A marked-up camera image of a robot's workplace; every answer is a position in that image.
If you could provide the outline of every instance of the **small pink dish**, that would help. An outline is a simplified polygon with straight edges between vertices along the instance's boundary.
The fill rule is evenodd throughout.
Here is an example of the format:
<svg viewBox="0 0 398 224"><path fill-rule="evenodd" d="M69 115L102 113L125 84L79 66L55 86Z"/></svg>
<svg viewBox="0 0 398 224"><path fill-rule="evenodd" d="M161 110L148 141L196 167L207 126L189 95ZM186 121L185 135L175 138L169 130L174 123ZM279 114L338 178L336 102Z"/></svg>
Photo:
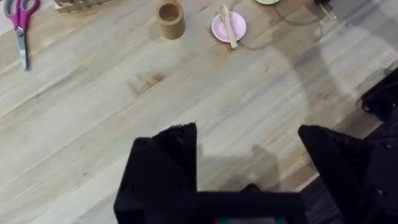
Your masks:
<svg viewBox="0 0 398 224"><path fill-rule="evenodd" d="M231 19L232 30L234 31L236 40L242 39L246 33L246 21L236 12L229 12L229 18ZM218 40L229 43L226 29L223 21L220 18L220 15L217 15L213 19L213 22L211 23L211 30Z"/></svg>

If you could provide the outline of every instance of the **wooden spoon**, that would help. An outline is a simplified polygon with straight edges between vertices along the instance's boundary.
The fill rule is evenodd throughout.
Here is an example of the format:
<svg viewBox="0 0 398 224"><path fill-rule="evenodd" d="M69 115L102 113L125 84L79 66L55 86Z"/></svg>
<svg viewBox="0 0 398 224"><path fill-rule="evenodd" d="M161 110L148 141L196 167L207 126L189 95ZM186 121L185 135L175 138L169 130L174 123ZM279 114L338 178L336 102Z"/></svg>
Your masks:
<svg viewBox="0 0 398 224"><path fill-rule="evenodd" d="M236 37L234 31L232 30L231 20L229 18L229 9L226 6L221 6L218 10L218 14L225 25L231 48L235 49L238 46L238 43L236 42Z"/></svg>

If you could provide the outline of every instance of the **scissors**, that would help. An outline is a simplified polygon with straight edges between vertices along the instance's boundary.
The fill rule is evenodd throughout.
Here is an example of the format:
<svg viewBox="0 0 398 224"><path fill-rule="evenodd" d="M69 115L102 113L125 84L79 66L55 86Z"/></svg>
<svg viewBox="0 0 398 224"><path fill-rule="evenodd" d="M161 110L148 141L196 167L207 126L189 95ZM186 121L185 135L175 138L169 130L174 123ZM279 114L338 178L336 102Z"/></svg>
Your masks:
<svg viewBox="0 0 398 224"><path fill-rule="evenodd" d="M39 8L40 0L33 0L33 5L28 9L29 0L16 0L15 11L11 10L15 0L6 0L4 2L4 13L14 24L14 30L17 34L19 57L24 70L28 69L27 51L26 51L26 31L29 25L31 15Z"/></svg>

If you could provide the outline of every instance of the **black device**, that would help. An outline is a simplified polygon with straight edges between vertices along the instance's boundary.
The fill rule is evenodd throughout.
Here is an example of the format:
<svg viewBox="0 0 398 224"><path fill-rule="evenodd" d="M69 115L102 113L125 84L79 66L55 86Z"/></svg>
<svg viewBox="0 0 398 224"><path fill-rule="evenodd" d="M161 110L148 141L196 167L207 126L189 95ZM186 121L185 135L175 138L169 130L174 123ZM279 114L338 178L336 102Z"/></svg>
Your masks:
<svg viewBox="0 0 398 224"><path fill-rule="evenodd" d="M114 203L119 224L215 224L237 219L275 218L306 224L298 193L197 192L197 127L173 126L132 146Z"/></svg>
<svg viewBox="0 0 398 224"><path fill-rule="evenodd" d="M392 110L398 104L398 69L395 69L362 97L362 108L375 114L380 120L387 121Z"/></svg>
<svg viewBox="0 0 398 224"><path fill-rule="evenodd" d="M397 128L366 139L320 126L298 134L347 224L398 223Z"/></svg>

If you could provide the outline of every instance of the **wooden cup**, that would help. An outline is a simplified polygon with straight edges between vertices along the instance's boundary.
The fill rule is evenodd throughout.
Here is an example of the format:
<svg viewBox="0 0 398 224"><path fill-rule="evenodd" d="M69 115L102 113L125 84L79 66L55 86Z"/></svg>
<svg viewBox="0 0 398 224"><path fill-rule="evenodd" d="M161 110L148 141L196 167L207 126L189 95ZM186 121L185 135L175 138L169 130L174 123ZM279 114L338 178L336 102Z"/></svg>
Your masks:
<svg viewBox="0 0 398 224"><path fill-rule="evenodd" d="M157 20L162 29L163 36L167 39L177 39L185 31L182 7L177 2L163 2L157 8Z"/></svg>

